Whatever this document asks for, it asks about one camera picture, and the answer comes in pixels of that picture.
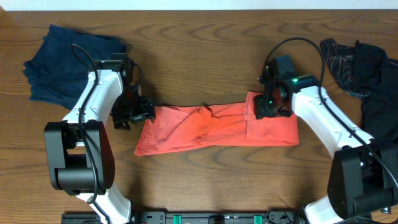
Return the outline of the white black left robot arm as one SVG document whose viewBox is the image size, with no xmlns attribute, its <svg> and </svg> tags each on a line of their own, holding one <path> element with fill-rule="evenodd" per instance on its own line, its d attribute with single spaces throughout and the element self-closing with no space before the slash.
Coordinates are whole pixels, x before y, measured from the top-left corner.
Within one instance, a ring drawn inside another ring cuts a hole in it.
<svg viewBox="0 0 398 224">
<path fill-rule="evenodd" d="M 154 102 L 132 84 L 135 68 L 129 58 L 95 60 L 76 105 L 44 129 L 52 187 L 88 203 L 99 223 L 140 221 L 114 183 L 115 160 L 105 128 L 108 119 L 115 129 L 130 130 L 131 123 L 155 118 Z"/>
</svg>

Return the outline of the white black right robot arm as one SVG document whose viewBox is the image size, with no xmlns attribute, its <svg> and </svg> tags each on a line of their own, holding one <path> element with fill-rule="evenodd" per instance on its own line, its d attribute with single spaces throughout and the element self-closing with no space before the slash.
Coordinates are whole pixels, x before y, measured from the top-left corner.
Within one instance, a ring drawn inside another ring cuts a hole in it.
<svg viewBox="0 0 398 224">
<path fill-rule="evenodd" d="M 375 139 L 330 100 L 312 75 L 261 77 L 256 117 L 293 114 L 304 120 L 332 158 L 327 195 L 306 205 L 294 223 L 374 223 L 372 212 L 397 205 L 397 145 Z"/>
</svg>

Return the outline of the orange printed t-shirt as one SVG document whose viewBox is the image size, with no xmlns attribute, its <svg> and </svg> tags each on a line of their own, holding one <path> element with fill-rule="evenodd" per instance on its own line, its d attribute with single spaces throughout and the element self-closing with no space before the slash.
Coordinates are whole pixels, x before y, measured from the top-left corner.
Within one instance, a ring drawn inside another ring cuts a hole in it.
<svg viewBox="0 0 398 224">
<path fill-rule="evenodd" d="M 157 106 L 145 121 L 134 151 L 137 156 L 188 151 L 209 146 L 296 146 L 297 117 L 257 119 L 254 98 L 211 106 Z"/>
</svg>

